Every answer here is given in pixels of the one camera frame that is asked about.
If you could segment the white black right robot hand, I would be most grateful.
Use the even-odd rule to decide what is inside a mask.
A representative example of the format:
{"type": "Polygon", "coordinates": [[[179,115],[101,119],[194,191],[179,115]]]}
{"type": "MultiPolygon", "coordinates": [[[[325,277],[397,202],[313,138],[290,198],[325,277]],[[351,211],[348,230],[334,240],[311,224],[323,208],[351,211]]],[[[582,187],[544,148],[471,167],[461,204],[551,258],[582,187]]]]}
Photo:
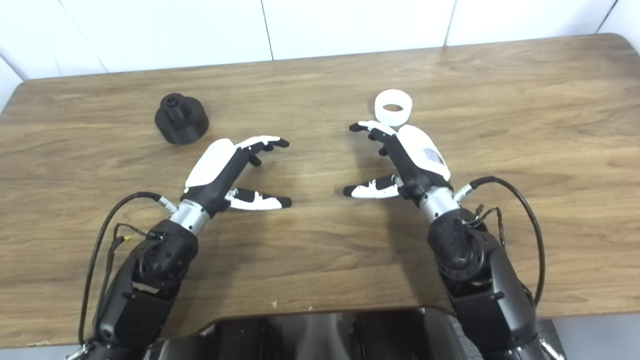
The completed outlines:
{"type": "Polygon", "coordinates": [[[395,174],[378,177],[359,185],[345,186],[348,198],[387,199],[401,196],[418,204],[432,188],[453,190],[451,171],[430,137],[413,125],[394,130],[379,121],[357,121],[351,132],[368,132],[368,139],[382,143],[379,155],[389,157],[395,174]]]}

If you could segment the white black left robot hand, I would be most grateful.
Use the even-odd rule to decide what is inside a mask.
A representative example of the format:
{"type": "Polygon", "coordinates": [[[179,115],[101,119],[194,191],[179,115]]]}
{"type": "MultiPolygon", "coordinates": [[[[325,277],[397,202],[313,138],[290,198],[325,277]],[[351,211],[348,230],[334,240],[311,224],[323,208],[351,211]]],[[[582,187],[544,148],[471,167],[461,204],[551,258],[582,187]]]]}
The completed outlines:
{"type": "Polygon", "coordinates": [[[209,218],[229,208],[244,211],[290,208],[293,201],[289,197],[234,186],[247,165],[261,166],[258,153],[288,146],[290,143],[285,139],[266,135],[249,137],[238,144],[229,138],[214,141],[187,177],[181,201],[203,208],[209,218]]]}

